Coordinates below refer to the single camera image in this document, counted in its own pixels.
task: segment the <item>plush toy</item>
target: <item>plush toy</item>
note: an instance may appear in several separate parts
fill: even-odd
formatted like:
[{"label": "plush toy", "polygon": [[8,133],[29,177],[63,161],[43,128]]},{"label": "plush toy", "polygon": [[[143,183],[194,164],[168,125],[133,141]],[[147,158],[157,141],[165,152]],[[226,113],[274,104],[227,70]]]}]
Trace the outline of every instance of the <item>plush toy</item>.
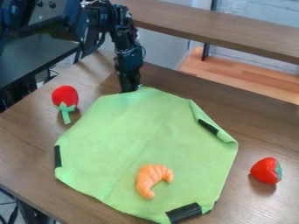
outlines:
[{"label": "plush toy", "polygon": [[136,178],[136,190],[145,198],[153,199],[155,193],[150,188],[156,185],[160,180],[172,182],[172,170],[161,164],[148,164],[143,166]]},{"label": "plush toy", "polygon": [[273,157],[266,157],[258,161],[250,169],[250,173],[259,181],[274,185],[282,180],[282,168]]},{"label": "plush toy", "polygon": [[77,90],[71,86],[58,87],[52,92],[52,102],[57,109],[61,110],[64,123],[71,123],[68,113],[74,111],[78,105]]}]

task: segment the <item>wooden floor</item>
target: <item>wooden floor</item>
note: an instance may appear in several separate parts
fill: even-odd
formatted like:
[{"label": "wooden floor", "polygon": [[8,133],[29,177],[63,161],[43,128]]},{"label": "wooden floor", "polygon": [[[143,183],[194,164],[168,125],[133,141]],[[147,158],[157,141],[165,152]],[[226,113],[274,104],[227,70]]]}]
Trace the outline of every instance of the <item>wooden floor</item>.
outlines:
[{"label": "wooden floor", "polygon": [[195,48],[178,70],[209,81],[299,105],[298,76],[228,59],[208,57],[202,61],[202,51],[202,47]]}]

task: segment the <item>wooden table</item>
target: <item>wooden table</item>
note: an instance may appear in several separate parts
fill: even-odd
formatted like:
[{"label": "wooden table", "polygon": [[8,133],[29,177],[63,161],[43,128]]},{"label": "wooden table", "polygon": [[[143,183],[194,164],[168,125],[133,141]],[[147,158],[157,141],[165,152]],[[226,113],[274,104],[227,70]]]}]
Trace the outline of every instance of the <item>wooden table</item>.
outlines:
[{"label": "wooden table", "polygon": [[[0,115],[0,187],[63,223],[148,223],[54,177],[53,145],[70,126],[63,125],[51,92],[64,84],[78,89],[79,111],[72,114],[76,121],[99,96],[119,92],[111,71],[110,59],[97,52]],[[142,77],[145,86],[193,99],[240,143],[217,205],[209,214],[182,223],[298,223],[296,106],[150,64],[143,67]],[[251,165],[264,157],[275,157],[282,164],[282,182],[277,186],[248,176]]]}]

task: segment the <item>toy strawberry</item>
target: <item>toy strawberry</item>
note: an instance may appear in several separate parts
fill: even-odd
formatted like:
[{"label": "toy strawberry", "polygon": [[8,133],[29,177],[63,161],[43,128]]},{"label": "toy strawberry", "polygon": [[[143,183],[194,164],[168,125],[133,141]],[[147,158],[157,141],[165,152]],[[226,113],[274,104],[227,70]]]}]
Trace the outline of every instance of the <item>toy strawberry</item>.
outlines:
[{"label": "toy strawberry", "polygon": [[71,123],[69,112],[76,109],[79,101],[77,90],[71,86],[62,86],[52,92],[53,104],[62,112],[65,124]]},{"label": "toy strawberry", "polygon": [[250,169],[250,173],[259,181],[274,185],[282,180],[282,168],[273,157],[266,157],[258,161]]}]

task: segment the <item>strawberry stem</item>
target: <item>strawberry stem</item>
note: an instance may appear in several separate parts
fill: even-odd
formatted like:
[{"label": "strawberry stem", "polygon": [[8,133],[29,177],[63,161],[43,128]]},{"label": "strawberry stem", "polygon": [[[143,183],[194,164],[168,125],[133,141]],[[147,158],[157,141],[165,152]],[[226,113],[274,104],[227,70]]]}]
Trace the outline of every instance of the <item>strawberry stem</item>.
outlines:
[{"label": "strawberry stem", "polygon": [[59,107],[59,110],[62,112],[62,119],[65,125],[71,123],[71,118],[69,115],[69,112],[73,112],[75,110],[75,105],[72,105],[70,107],[67,107],[67,105],[64,102],[61,102]]},{"label": "strawberry stem", "polygon": [[68,114],[67,110],[62,110],[62,119],[63,119],[63,122],[65,123],[65,125],[71,123],[71,118],[70,118],[70,115]]}]

